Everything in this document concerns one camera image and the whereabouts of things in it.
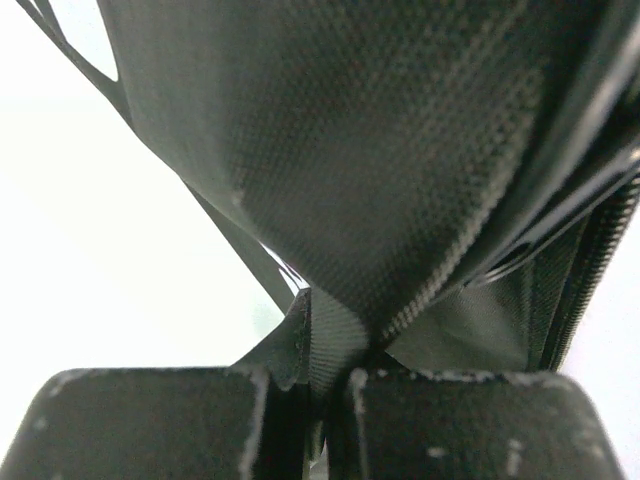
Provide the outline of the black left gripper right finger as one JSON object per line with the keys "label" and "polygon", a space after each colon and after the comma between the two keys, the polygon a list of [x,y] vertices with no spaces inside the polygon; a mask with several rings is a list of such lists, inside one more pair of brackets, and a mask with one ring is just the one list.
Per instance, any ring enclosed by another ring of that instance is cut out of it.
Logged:
{"label": "black left gripper right finger", "polygon": [[590,398],[535,373],[355,369],[327,425],[332,479],[622,479]]}

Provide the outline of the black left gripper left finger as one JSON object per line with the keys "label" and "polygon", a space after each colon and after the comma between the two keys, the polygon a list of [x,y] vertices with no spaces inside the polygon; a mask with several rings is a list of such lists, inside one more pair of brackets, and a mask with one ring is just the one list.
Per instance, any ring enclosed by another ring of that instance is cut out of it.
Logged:
{"label": "black left gripper left finger", "polygon": [[48,380],[5,479],[305,479],[311,293],[229,367],[74,369]]}

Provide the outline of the black racket bag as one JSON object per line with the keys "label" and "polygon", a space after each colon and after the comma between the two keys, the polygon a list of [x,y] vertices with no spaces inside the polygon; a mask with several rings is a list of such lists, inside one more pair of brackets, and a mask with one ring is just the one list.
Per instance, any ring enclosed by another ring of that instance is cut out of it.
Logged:
{"label": "black racket bag", "polygon": [[283,309],[246,356],[555,370],[636,207],[635,1],[100,1],[115,73],[22,9]]}

